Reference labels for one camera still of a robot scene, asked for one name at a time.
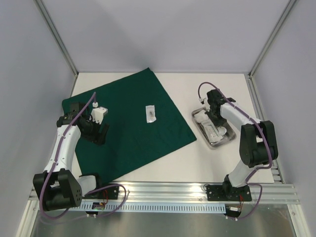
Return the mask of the suture packet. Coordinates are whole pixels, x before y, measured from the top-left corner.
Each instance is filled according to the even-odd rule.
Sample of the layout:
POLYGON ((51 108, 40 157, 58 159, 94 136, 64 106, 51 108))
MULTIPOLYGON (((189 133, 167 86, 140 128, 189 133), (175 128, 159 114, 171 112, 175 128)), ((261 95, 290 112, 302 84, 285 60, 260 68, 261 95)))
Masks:
POLYGON ((206 135, 207 135, 207 138, 208 138, 210 143, 216 143, 216 142, 219 142, 219 141, 221 141, 223 139, 222 135, 217 134, 214 131, 212 131, 212 132, 208 131, 206 133, 206 135))
POLYGON ((212 137, 217 137, 217 136, 219 136, 219 135, 218 135, 218 131, 215 129, 215 127, 214 127, 214 125, 213 125, 212 122, 205 121, 205 122, 202 122, 201 124, 202 124, 202 126, 203 126, 205 132, 206 132, 208 135, 210 135, 210 136, 212 136, 212 137))

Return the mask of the stainless steel tray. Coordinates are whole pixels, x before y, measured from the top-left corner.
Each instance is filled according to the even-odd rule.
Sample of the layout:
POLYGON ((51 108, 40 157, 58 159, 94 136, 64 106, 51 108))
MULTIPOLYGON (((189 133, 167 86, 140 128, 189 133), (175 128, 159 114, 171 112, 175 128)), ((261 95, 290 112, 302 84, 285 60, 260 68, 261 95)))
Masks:
POLYGON ((202 124, 200 123, 197 123, 194 119, 194 115, 196 113, 198 113, 199 111, 201 111, 202 109, 206 109, 205 107, 203 108, 200 108, 200 109, 197 109, 197 110, 194 110, 192 113, 191 113, 191 117, 192 117, 192 120, 193 120, 193 123, 195 124, 195 126, 197 127, 197 129, 199 130, 200 134, 202 135, 204 141, 206 142, 206 144, 208 145, 208 147, 210 149, 217 149, 231 141, 233 141, 234 139, 236 139, 237 135, 236 133, 234 132, 234 130, 231 128, 231 126, 226 122, 224 123, 222 126, 224 126, 226 129, 227 129, 227 133, 223 136, 223 139, 219 142, 216 142, 216 143, 210 143, 208 138, 207 138, 207 135, 206 135, 206 132, 202 126, 202 124))

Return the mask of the clear pouch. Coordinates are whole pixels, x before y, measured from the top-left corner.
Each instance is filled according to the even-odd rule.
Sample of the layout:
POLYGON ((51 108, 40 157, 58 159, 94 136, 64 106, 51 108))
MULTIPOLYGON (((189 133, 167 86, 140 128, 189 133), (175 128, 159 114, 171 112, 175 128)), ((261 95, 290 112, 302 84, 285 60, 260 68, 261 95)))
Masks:
POLYGON ((207 111, 206 109, 202 109, 201 110, 201 115, 204 117, 209 117, 209 111, 207 111))
POLYGON ((145 107, 146 110, 146 121, 147 123, 152 123, 157 120, 156 113, 155 113, 155 106, 154 105, 148 105, 145 107))

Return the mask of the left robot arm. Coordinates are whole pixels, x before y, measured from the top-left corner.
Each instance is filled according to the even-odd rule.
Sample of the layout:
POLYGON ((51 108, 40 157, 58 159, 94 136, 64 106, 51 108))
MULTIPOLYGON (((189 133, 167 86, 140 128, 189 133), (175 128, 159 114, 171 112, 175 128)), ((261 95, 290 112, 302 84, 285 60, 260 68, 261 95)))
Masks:
POLYGON ((35 174, 33 186, 43 211, 78 207, 89 194, 98 198, 103 193, 101 178, 97 173, 75 178, 72 164, 79 139, 95 145, 105 144, 109 126, 102 121, 108 110, 94 102, 92 109, 84 103, 72 103, 70 111, 57 122, 57 140, 44 171, 35 174))

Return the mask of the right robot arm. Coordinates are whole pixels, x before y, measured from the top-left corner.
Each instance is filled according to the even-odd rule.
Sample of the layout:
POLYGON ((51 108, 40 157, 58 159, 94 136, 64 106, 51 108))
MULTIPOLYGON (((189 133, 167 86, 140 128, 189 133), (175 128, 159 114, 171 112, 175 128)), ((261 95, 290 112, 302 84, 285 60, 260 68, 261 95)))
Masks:
POLYGON ((226 98, 219 90, 207 92, 207 116, 215 127, 229 121, 240 131, 240 161, 234 170, 226 175, 222 193, 233 200, 246 192, 247 182, 261 169, 269 169, 278 157, 275 126, 270 120, 252 118, 244 112, 233 98, 226 98))

